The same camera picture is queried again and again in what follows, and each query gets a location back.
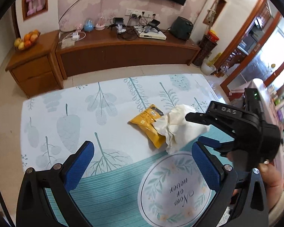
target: orange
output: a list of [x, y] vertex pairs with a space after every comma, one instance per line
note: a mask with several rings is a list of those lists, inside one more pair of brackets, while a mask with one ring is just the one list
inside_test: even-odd
[[29, 48], [30, 46], [31, 46], [31, 41], [30, 41], [30, 40], [25, 41], [24, 47], [27, 49], [27, 48]]
[[40, 32], [39, 32], [37, 29], [36, 29], [36, 30], [33, 30], [32, 33], [33, 33], [33, 34], [37, 34], [37, 35], [40, 34]]
[[30, 39], [30, 37], [31, 37], [31, 34], [30, 34], [30, 33], [25, 34], [25, 36], [24, 36], [24, 38], [23, 38], [23, 41], [24, 41], [24, 42], [28, 41], [28, 40]]

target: bucket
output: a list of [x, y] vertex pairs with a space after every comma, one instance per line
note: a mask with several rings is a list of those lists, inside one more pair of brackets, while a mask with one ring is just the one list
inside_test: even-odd
[[208, 66], [206, 64], [206, 61], [204, 61], [202, 63], [202, 66], [201, 66], [201, 72], [203, 72], [206, 76], [209, 76], [210, 74], [212, 74], [214, 71], [216, 71], [216, 67], [214, 65], [212, 66]]

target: yellow plastic bag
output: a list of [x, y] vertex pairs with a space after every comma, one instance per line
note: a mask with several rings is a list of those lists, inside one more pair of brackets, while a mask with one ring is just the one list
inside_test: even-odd
[[150, 105], [144, 112], [133, 118], [130, 122], [137, 124], [146, 133], [156, 148], [160, 148], [165, 142], [165, 136], [158, 134], [152, 123], [164, 114], [155, 106]]

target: finger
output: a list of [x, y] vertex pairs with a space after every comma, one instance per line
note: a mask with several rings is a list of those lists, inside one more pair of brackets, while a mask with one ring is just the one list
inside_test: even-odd
[[228, 158], [231, 162], [233, 162], [233, 154], [232, 154], [232, 152], [227, 153], [227, 158]]
[[264, 183], [266, 183], [266, 197], [269, 209], [272, 209], [279, 201], [283, 191], [283, 179], [277, 169], [271, 164], [259, 164], [259, 171]]
[[238, 192], [239, 192], [239, 190], [238, 190], [238, 189], [235, 189], [235, 190], [233, 191], [233, 196], [235, 196]]

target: blue figurine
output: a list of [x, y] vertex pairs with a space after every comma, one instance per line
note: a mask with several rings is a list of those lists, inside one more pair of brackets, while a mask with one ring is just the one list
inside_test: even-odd
[[83, 26], [83, 29], [86, 31], [86, 32], [90, 32], [94, 29], [94, 25], [93, 25], [93, 21], [91, 19], [87, 19], [85, 21], [85, 24]]

